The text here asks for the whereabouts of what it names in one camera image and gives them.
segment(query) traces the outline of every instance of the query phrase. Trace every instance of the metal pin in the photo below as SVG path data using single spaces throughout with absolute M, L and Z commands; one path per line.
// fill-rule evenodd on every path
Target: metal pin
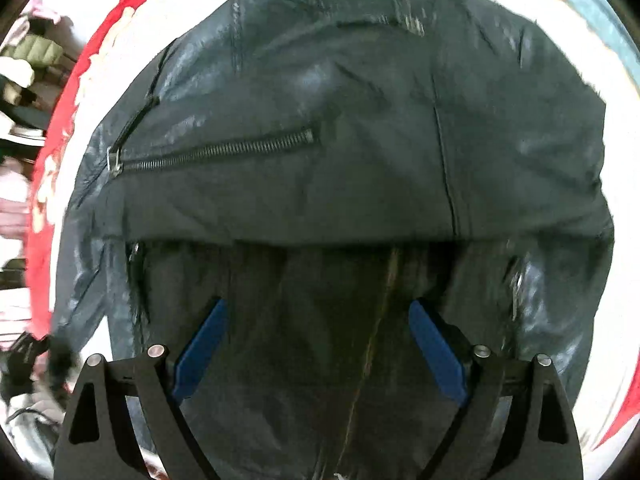
M 86 363 L 89 366 L 97 366 L 98 364 L 100 364 L 100 361 L 102 361 L 102 356 L 100 354 L 93 354 L 89 356 L 89 358 L 86 360 Z
M 164 354 L 164 346 L 162 345 L 153 345 L 149 350 L 146 351 L 149 357 L 160 357 Z
M 476 345 L 474 346 L 474 354 L 484 359 L 485 357 L 489 357 L 491 355 L 491 350 L 488 346 Z
M 551 363 L 553 362 L 551 357 L 546 354 L 538 354 L 536 355 L 536 359 L 542 366 L 551 366 Z

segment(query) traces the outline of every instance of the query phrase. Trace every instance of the zipper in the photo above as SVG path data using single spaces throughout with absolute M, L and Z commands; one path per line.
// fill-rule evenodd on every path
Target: zipper
M 125 135 L 124 132 L 127 132 L 126 136 L 128 137 L 131 131 L 133 130 L 133 128 L 136 126 L 137 122 L 141 120 L 142 117 L 149 110 L 151 110 L 151 108 L 153 108 L 153 106 L 157 105 L 160 102 L 160 98 L 157 96 L 154 96 L 153 92 L 156 91 L 156 87 L 158 86 L 158 81 L 160 79 L 162 69 L 164 68 L 165 63 L 168 57 L 170 56 L 170 53 L 172 52 L 172 48 L 174 47 L 174 44 L 176 41 L 177 40 L 172 40 L 171 43 L 169 43 L 165 47 L 165 49 L 162 51 L 162 56 L 160 58 L 160 61 L 158 62 L 158 69 L 154 74 L 154 77 L 151 81 L 151 85 L 146 91 L 145 103 L 143 104 L 142 108 L 138 111 L 138 113 L 135 115 L 135 117 L 132 120 L 129 120 L 129 122 L 126 124 L 123 131 L 120 133 L 120 136 L 118 137 L 118 139 L 116 139 L 116 143 L 112 144 L 107 149 L 106 164 L 105 164 L 104 158 L 102 158 L 99 163 L 99 168 L 97 168 L 97 171 L 92 171 L 92 174 L 89 175 L 89 177 L 84 180 L 84 185 L 81 187 L 81 190 L 79 190 L 78 193 L 76 193 L 76 191 L 74 190 L 74 193 L 69 201 L 69 207 L 76 208 L 82 203 L 82 201 L 87 196 L 89 190 L 94 185 L 95 181 L 101 176 L 105 166 L 107 166 L 108 174 L 111 173 L 111 167 L 117 166 L 117 160 L 115 160 L 116 159 L 115 156 L 112 156 L 110 160 L 110 153 L 112 151 L 112 148 L 114 148 L 114 146 L 116 146 L 117 144 L 123 143 L 124 140 L 120 140 L 120 137 Z
M 122 151 L 122 147 L 132 131 L 135 129 L 140 121 L 145 117 L 149 111 L 158 105 L 160 99 L 155 95 L 147 95 L 145 98 L 145 103 L 142 105 L 140 110 L 138 110 L 132 118 L 127 121 L 124 128 L 120 132 L 120 135 L 116 138 L 115 142 L 107 149 L 107 171 L 111 176 L 117 176 L 120 174 L 122 169 L 122 164 L 120 163 L 120 152 Z
M 382 324 L 382 320 L 385 318 L 386 313 L 389 310 L 389 303 L 391 301 L 392 294 L 398 286 L 398 275 L 400 270 L 401 256 L 402 249 L 397 247 L 393 247 L 391 249 L 389 259 L 386 264 L 386 280 L 384 289 L 382 291 L 382 297 L 380 299 L 380 303 L 378 304 L 378 312 L 375 323 L 369 335 L 369 341 L 367 343 L 367 349 L 365 351 L 364 360 L 362 363 L 360 380 L 358 381 L 357 389 L 354 393 L 353 400 L 351 401 L 349 416 L 347 418 L 347 425 L 344 429 L 344 437 L 342 439 L 342 448 L 340 451 L 340 455 L 338 455 L 338 460 L 335 463 L 334 471 L 342 465 L 344 454 L 353 439 L 353 432 L 355 430 L 356 423 L 357 405 L 360 400 L 362 390 L 364 389 L 367 381 L 369 380 L 369 377 L 371 376 L 371 367 L 373 366 L 373 360 L 376 355 L 376 344 L 378 343 L 380 337 L 380 325 Z
M 165 170 L 167 168 L 184 166 L 185 164 L 208 162 L 221 157 L 269 155 L 271 153 L 288 152 L 302 148 L 303 146 L 309 146 L 316 142 L 316 136 L 313 131 L 308 128 L 301 132 L 265 137 L 263 139 L 230 140 L 171 155 L 161 155 L 136 160 L 122 160 L 121 150 L 126 136 L 120 137 L 123 137 L 122 142 L 118 144 L 118 141 L 116 141 L 116 144 L 109 150 L 109 172 L 111 178 L 115 178 L 129 171 Z

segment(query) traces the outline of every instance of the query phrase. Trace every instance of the white fabric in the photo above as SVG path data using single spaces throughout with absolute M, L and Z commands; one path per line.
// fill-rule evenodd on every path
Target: white fabric
M 0 112 L 0 139 L 28 146 L 44 146 L 43 131 L 15 124 L 5 113 Z
M 14 202 L 27 202 L 29 181 L 20 173 L 20 169 L 20 164 L 9 157 L 0 166 L 0 198 Z M 9 240 L 0 236 L 0 267 L 4 267 L 9 260 L 17 258 L 21 252 L 21 240 Z
M 109 324 L 107 318 L 103 317 L 94 335 L 80 352 L 80 362 L 84 363 L 90 355 L 102 354 L 107 361 L 113 361 L 111 351 L 111 336 L 109 334 Z
M 8 406 L 0 400 L 0 431 L 5 432 L 22 460 L 29 463 L 43 478 L 52 479 L 53 464 L 35 422 L 39 420 L 50 424 L 47 420 L 50 419 L 62 424 L 65 413 L 42 380 L 37 379 L 36 374 L 32 378 L 35 379 L 33 393 L 13 397 Z M 36 413 L 22 413 L 7 423 L 8 416 L 23 409 L 36 410 L 44 417 Z
M 0 56 L 0 75 L 18 83 L 22 88 L 33 84 L 36 75 L 27 60 Z
M 636 415 L 602 446 L 582 457 L 584 480 L 598 480 L 607 471 L 625 447 L 639 420 L 640 415 Z
M 93 81 L 86 95 L 88 104 L 81 105 L 78 110 L 76 132 L 66 150 L 58 178 L 57 220 L 51 255 L 52 305 L 61 220 L 93 130 L 156 53 L 224 1 L 149 0 L 138 9 L 129 27 L 120 33 L 107 54 L 103 77 Z M 640 238 L 634 229 L 638 221 L 633 200 L 640 184 L 635 168 L 640 142 L 640 98 L 616 55 L 561 0 L 493 1 L 536 22 L 576 66 L 585 82 L 592 85 L 607 103 L 604 132 L 607 157 L 602 179 L 616 224 L 616 248 L 595 319 L 590 362 L 574 409 L 582 451 L 588 455 L 606 434 L 622 405 L 640 350 L 637 329 L 640 309 L 636 308 L 634 300 L 638 289 L 635 255 L 640 249 Z
M 17 20 L 15 20 L 14 24 L 9 29 L 9 32 L 0 43 L 0 52 L 6 46 L 18 46 L 29 31 L 29 19 L 27 16 L 20 16 Z
M 29 289 L 0 290 L 0 349 L 7 350 L 30 323 Z

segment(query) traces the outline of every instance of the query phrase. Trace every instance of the clothing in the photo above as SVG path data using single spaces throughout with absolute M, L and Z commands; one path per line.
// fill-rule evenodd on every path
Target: clothing
M 638 358 L 638 364 L 636 365 L 636 373 L 632 380 L 631 386 L 626 394 L 625 400 L 620 407 L 618 416 L 613 422 L 612 426 L 607 431 L 607 434 L 603 437 L 600 445 L 604 444 L 607 440 L 613 437 L 628 421 L 634 418 L 640 410 L 640 357 Z
M 0 112 L 7 115 L 21 126 L 46 130 L 49 126 L 51 114 L 28 106 L 15 106 L 0 99 Z
M 127 7 L 136 8 L 144 1 L 120 0 L 87 43 L 54 110 L 47 130 L 46 143 L 40 150 L 33 170 L 31 222 L 34 228 L 29 231 L 26 243 L 28 260 L 26 279 L 31 291 L 32 330 L 38 336 L 49 332 L 50 317 L 49 262 L 53 226 L 44 220 L 47 214 L 46 203 L 54 192 L 52 180 L 58 173 L 66 142 L 73 134 L 72 117 L 76 110 L 75 99 L 79 88 L 79 77 L 89 68 L 89 57 L 98 52 L 108 31 L 121 18 L 123 10 Z
M 53 66 L 64 54 L 61 46 L 35 34 L 27 34 L 16 46 L 5 47 L 3 56 L 24 59 L 34 68 Z
M 5 46 L 16 46 L 18 43 L 22 41 L 28 31 L 29 31 L 29 19 L 27 16 L 21 16 L 17 20 L 15 20 L 14 24 L 9 29 L 8 34 L 0 43 L 0 52 L 5 48 Z
M 30 18 L 43 19 L 57 25 L 62 17 L 52 9 L 45 7 L 42 0 L 30 0 L 9 29 L 9 33 L 0 43 L 0 52 L 6 46 L 17 46 L 30 30 Z
M 27 6 L 22 10 L 21 15 L 43 18 L 44 20 L 53 22 L 54 25 L 57 25 L 62 19 L 59 13 L 45 6 L 42 0 L 29 0 Z
M 35 72 L 27 61 L 7 56 L 0 56 L 0 75 L 14 81 L 22 88 L 31 86 L 35 78 Z
M 29 291 L 26 288 L 0 290 L 0 349 L 8 350 L 22 332 L 28 329 L 31 320 Z
M 16 83 L 9 81 L 3 75 L 0 75 L 0 87 L 2 87 L 2 101 L 13 106 L 19 106 L 23 99 L 24 89 Z
M 588 30 L 584 20 L 561 0 L 495 1 L 535 21 L 578 67 L 582 78 L 598 90 L 601 98 L 608 103 L 605 124 L 607 160 L 627 160 L 633 152 L 628 148 L 629 143 L 638 136 L 633 128 L 639 122 L 633 114 L 634 110 L 639 109 L 639 103 L 618 58 Z M 621 134 L 625 142 L 620 141 Z M 84 148 L 80 146 L 78 152 L 78 156 L 82 156 Z M 583 381 L 584 388 L 574 408 L 584 452 L 595 449 L 609 430 L 622 405 L 627 385 L 633 378 L 638 355 L 638 337 L 632 329 L 638 325 L 639 320 L 634 317 L 637 309 L 625 299 L 628 295 L 619 296 L 617 292 L 625 290 L 625 283 L 634 280 L 629 275 L 633 266 L 625 263 L 632 261 L 636 253 L 635 231 L 631 222 L 634 218 L 632 203 L 627 197 L 629 190 L 638 186 L 638 176 L 631 171 L 634 166 L 631 160 L 628 164 L 613 165 L 614 169 L 607 171 L 605 162 L 604 186 L 610 207 L 616 215 L 617 236 L 625 242 L 617 246 L 614 254 L 614 267 L 596 316 L 590 365 Z M 612 344 L 611 336 L 616 340 L 615 344 Z
M 38 36 L 44 36 L 47 33 L 47 28 L 49 27 L 49 20 L 45 18 L 29 18 L 29 30 L 31 34 L 36 34 Z
M 414 478 L 456 407 L 412 299 L 497 351 L 548 351 L 578 396 L 612 253 L 603 125 L 552 41 L 487 0 L 229 0 L 91 136 L 54 334 L 78 350 L 106 314 L 125 358 L 228 299 L 182 405 L 221 476 Z M 120 135 L 125 162 L 272 153 L 110 178 Z
M 591 30 L 613 50 L 640 89 L 640 51 L 607 0 L 564 0 L 589 23 Z
M 25 128 L 15 122 L 4 112 L 0 111 L 0 139 L 26 144 L 28 146 L 41 146 L 44 143 L 43 131 L 34 128 Z
M 0 114 L 0 128 L 4 128 L 5 117 Z M 27 179 L 17 170 L 20 165 L 16 160 L 6 158 L 0 162 L 0 198 L 13 202 L 26 202 L 29 192 Z M 0 267 L 4 267 L 9 260 L 17 258 L 22 251 L 22 241 L 3 238 L 0 236 Z
M 85 108 L 80 105 L 78 108 L 74 119 L 74 134 L 65 147 L 65 156 L 55 179 L 55 195 L 52 194 L 47 200 L 47 222 L 56 226 L 50 256 L 51 295 L 55 290 L 62 219 L 75 186 L 78 166 L 93 130 L 153 56 L 209 16 L 224 1 L 226 0 L 147 0 L 135 13 L 128 12 L 125 15 L 126 26 L 118 22 L 115 25 L 116 34 L 110 33 L 110 38 L 105 38 L 106 48 L 95 58 L 98 60 L 95 70 L 91 73 L 87 71 L 81 79 L 78 95 L 87 100 L 89 105 Z M 183 12 L 185 6 L 192 9 L 187 15 Z M 85 94 L 85 88 L 91 88 L 92 94 Z M 53 298 L 47 304 L 53 309 Z

